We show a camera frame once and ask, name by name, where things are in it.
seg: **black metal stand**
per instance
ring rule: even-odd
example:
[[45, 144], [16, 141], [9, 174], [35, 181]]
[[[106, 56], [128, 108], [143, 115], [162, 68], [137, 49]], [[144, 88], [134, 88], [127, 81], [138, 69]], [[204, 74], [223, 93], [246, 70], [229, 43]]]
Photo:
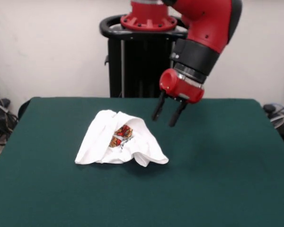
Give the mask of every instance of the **black metal stand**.
[[[159, 97], [159, 79], [170, 67], [174, 42], [187, 32], [136, 32], [123, 28], [123, 15], [104, 19], [100, 32], [108, 38], [111, 97]], [[185, 27], [179, 18], [178, 26]]]

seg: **white wall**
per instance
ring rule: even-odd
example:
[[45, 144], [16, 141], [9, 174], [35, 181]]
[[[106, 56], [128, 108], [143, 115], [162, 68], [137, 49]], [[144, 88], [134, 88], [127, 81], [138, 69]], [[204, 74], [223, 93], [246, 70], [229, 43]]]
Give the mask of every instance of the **white wall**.
[[[108, 16], [130, 0], [0, 0], [0, 96], [109, 96]], [[284, 1], [245, 0], [240, 26], [206, 83], [207, 97], [284, 103]]]

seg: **crumpled white fabric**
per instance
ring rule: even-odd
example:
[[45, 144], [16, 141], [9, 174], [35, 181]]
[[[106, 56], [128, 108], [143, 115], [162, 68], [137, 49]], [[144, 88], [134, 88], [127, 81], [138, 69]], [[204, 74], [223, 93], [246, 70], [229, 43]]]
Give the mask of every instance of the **crumpled white fabric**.
[[[130, 139], [118, 137], [122, 141], [121, 145], [109, 147], [115, 132], [124, 125], [133, 130], [132, 137]], [[143, 119], [123, 112], [104, 110], [96, 115], [89, 126], [75, 163], [122, 164], [133, 158], [143, 167], [147, 167], [150, 162], [166, 164], [169, 161]]]

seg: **green felt tablecloth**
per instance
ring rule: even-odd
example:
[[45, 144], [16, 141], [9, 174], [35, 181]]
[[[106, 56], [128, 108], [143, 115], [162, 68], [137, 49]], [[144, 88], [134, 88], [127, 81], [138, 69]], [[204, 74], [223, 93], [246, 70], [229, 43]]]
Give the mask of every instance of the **green felt tablecloth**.
[[[284, 143], [253, 100], [35, 98], [0, 157], [0, 227], [284, 227]], [[95, 115], [141, 117], [167, 165], [75, 165]]]

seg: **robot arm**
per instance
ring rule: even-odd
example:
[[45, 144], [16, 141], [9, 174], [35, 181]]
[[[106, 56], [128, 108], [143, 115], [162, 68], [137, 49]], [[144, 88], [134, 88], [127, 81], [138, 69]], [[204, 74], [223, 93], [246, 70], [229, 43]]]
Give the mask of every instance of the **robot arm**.
[[225, 46], [230, 42], [242, 12], [241, 0], [162, 0], [182, 14], [188, 27], [187, 39], [179, 39], [170, 56], [175, 63], [160, 78], [162, 90], [159, 104], [152, 116], [155, 121], [164, 100], [171, 97], [181, 103], [169, 125], [175, 126], [187, 104], [199, 102], [204, 95], [203, 84]]

